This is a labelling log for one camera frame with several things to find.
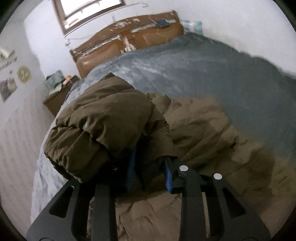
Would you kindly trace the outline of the brown puffer jacket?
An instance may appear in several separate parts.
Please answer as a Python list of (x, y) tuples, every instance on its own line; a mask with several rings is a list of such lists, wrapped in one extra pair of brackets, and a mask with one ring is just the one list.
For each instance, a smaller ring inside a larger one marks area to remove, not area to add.
[(295, 208), (295, 171), (238, 132), (213, 97), (145, 94), (113, 74), (62, 110), (44, 154), (66, 179), (85, 184), (106, 177), (107, 166), (118, 170), (120, 240), (178, 240), (181, 196), (165, 190), (165, 158), (222, 174), (271, 233)]

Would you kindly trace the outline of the teal folded clothes pile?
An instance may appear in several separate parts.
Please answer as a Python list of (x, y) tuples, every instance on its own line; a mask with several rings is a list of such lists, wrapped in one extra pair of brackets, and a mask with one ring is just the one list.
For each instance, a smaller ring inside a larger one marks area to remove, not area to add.
[(62, 83), (65, 78), (61, 70), (56, 71), (54, 74), (46, 77), (45, 86), (49, 90), (49, 95), (55, 94), (62, 89)]

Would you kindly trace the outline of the brown wooden nightstand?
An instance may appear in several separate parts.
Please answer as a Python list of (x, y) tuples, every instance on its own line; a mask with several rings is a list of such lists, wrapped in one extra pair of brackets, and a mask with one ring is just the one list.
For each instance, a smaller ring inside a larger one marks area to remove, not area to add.
[(62, 88), (59, 92), (55, 92), (50, 94), (44, 101), (43, 105), (53, 114), (56, 116), (64, 103), (68, 92), (70, 91), (71, 87), (75, 82), (80, 80), (80, 78), (74, 75), (66, 85), (62, 85)]

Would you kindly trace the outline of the grey plush bed blanket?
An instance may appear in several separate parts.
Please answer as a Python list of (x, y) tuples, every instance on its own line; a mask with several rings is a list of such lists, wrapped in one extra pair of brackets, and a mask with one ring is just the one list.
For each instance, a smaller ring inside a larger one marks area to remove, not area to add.
[(129, 52), (96, 66), (70, 90), (64, 107), (107, 73), (200, 112), (210, 108), (242, 137), (204, 163), (220, 171), (271, 232), (295, 208), (295, 77), (269, 61), (197, 34)]

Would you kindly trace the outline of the yellow flower cat sticker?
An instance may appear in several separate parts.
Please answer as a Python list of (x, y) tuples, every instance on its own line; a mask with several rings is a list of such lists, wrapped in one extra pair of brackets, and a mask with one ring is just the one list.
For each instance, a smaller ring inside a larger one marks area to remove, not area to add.
[(20, 66), (17, 71), (17, 76), (20, 82), (25, 84), (31, 79), (31, 71), (27, 66)]

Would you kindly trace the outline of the brown wooden headboard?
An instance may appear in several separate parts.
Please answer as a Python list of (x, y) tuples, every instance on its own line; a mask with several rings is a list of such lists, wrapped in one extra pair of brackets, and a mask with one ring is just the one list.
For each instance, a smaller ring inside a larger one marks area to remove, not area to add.
[[(165, 19), (171, 25), (160, 29), (156, 21)], [(80, 46), (70, 50), (81, 78), (99, 64), (123, 53), (166, 44), (184, 35), (184, 28), (176, 11), (156, 15), (125, 18), (112, 23)]]

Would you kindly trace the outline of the brown framed window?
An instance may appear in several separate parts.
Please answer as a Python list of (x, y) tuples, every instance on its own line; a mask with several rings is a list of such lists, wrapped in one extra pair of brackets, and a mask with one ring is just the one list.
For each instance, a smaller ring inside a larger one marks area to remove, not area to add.
[(114, 9), (125, 6), (122, 0), (54, 0), (52, 1), (64, 34)]

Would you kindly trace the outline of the black device on headboard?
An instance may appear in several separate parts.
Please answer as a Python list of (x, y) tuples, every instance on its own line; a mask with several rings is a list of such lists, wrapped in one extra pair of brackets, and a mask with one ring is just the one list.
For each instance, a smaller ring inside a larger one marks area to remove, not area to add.
[(169, 27), (171, 24), (165, 20), (165, 19), (161, 19), (161, 20), (157, 20), (156, 21), (156, 26), (160, 29), (163, 29), (163, 28), (167, 28)]

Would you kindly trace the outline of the grey cats wall sticker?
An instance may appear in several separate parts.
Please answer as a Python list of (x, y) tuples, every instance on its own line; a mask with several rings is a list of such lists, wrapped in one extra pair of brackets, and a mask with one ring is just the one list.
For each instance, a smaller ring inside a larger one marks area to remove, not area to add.
[(7, 99), (16, 91), (16, 89), (17, 86), (13, 77), (0, 82), (1, 99), (3, 103), (7, 101)]

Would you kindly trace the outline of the peeling white wall poster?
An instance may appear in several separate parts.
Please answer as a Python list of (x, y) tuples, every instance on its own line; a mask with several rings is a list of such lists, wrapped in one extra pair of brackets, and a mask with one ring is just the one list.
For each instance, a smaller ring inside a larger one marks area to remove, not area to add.
[(9, 60), (15, 55), (15, 50), (0, 47), (1, 61)]

